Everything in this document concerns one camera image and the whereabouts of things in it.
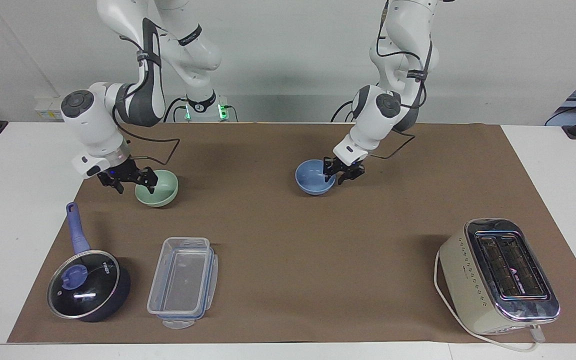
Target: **brown surface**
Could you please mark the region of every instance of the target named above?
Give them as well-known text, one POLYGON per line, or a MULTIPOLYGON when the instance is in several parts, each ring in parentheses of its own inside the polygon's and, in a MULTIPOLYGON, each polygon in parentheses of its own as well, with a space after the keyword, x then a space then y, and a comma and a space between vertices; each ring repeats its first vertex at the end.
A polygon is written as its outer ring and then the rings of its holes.
MULTIPOLYGON (((295 168, 331 154, 347 130, 234 123, 135 130, 182 138, 167 167, 180 178, 179 196, 151 209, 132 186, 119 196, 92 178, 76 198, 91 246, 130 271, 125 305, 102 323, 50 312, 50 276, 71 256, 64 225, 8 341, 476 342, 435 291, 435 253, 466 221, 503 217, 522 228, 560 301, 560 319, 544 326, 548 342, 576 343, 576 259, 499 126, 416 125, 417 139, 390 160, 366 160, 354 182, 323 196, 302 193, 295 168), (219 255, 212 308, 185 330, 146 311, 162 243, 175 236, 206 237, 219 255)), ((401 141, 391 135, 379 153, 401 141)), ((169 149, 131 146, 134 155, 159 158, 169 149)), ((531 340, 528 331, 496 339, 531 340)))

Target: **blue handle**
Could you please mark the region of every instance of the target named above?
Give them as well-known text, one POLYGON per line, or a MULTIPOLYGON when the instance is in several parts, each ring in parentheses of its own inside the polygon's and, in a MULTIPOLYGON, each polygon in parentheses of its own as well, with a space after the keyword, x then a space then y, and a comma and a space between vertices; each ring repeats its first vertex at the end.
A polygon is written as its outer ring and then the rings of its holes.
POLYGON ((82 219, 80 219, 80 208, 77 203, 71 202, 66 205, 66 219, 68 219, 68 229, 70 230, 70 241, 75 254, 83 253, 90 250, 90 245, 84 230, 82 229, 82 219))

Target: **clear plastic food container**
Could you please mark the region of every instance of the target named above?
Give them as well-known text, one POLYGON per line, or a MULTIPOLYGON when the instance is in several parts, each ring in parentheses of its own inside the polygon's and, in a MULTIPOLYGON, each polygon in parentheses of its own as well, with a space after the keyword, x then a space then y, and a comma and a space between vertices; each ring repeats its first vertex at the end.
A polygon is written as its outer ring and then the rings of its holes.
POLYGON ((170 329, 193 325, 210 309, 217 285, 217 255, 203 237, 164 241, 148 296, 148 312, 170 329))

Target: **white table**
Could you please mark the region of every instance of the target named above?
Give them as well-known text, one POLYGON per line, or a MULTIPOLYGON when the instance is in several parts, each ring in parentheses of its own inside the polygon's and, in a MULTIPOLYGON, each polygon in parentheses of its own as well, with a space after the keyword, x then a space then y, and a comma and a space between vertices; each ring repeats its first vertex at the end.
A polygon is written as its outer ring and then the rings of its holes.
MULTIPOLYGON (((576 141, 569 140, 557 127, 503 126, 503 130, 576 255, 576 141)), ((66 217, 64 205, 75 198, 82 184, 71 167, 71 158, 81 148, 63 123, 10 123, 0 135, 0 359, 576 357, 576 344, 550 343, 525 355, 489 344, 440 342, 4 344, 66 217)))

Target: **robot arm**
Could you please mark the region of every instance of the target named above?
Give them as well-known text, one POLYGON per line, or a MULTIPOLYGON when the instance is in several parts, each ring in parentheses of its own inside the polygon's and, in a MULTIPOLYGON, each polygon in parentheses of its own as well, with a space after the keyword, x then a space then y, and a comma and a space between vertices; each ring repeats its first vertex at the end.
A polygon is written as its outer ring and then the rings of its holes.
POLYGON ((164 24, 177 34, 187 32, 178 40, 172 32, 147 18, 148 0, 97 0, 97 11, 103 22, 121 39, 138 48, 139 82, 96 82, 87 90, 74 91, 62 101, 64 121, 86 147, 84 153, 73 160, 75 169, 84 178, 97 175, 104 186, 114 187, 120 194, 123 192, 121 182, 137 183, 146 186, 151 193, 154 191, 156 175, 149 167, 143 170, 137 167, 135 160, 131 159, 128 143, 115 123, 117 116, 126 123, 148 127, 162 120, 165 114, 162 58, 174 63, 178 73, 204 71, 201 78, 203 92, 190 90, 196 89, 199 81, 189 80, 196 80, 201 74, 182 75, 188 85, 191 104, 205 103, 212 96, 216 97, 205 72, 219 66, 221 55, 214 45, 200 38, 201 27, 188 18, 184 9, 186 3, 155 0, 164 24), (199 96, 208 92, 210 94, 206 97, 199 96))
POLYGON ((334 147, 334 157, 324 158, 327 178, 342 172, 341 184, 361 176, 362 162, 391 130, 404 132, 417 121, 424 82, 438 61, 430 40, 438 1, 386 2, 379 38, 370 49, 370 59, 379 70, 379 86, 364 86, 355 95, 352 115, 356 124, 334 147), (384 25, 388 36, 381 38, 384 25))

